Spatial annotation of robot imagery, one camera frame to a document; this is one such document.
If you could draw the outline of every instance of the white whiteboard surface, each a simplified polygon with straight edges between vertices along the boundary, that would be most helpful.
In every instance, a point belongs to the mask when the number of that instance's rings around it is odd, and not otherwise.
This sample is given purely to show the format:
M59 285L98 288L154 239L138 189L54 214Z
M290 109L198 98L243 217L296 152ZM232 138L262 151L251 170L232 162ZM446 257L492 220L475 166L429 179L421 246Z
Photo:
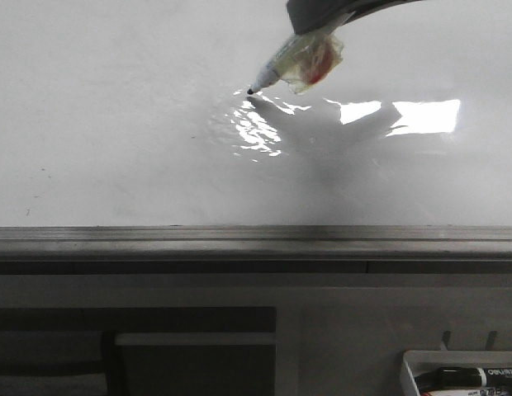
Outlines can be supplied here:
M0 0L0 226L512 225L512 0L367 16L248 100L291 32L277 0Z

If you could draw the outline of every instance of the metal ledge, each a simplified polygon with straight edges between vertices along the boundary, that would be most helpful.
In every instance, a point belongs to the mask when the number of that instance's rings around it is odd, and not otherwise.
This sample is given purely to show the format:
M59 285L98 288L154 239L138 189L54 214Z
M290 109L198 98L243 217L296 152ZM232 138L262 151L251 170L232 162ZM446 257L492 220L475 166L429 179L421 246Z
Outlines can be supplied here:
M0 260L512 260L512 227L0 228Z

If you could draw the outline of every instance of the black marker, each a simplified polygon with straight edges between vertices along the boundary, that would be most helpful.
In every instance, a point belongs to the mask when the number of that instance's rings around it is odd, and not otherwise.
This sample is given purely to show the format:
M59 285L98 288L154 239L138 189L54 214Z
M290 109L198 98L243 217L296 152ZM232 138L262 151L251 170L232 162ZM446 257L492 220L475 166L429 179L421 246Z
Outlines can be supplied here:
M415 378L420 392L448 387L507 386L512 388L512 367L441 367Z

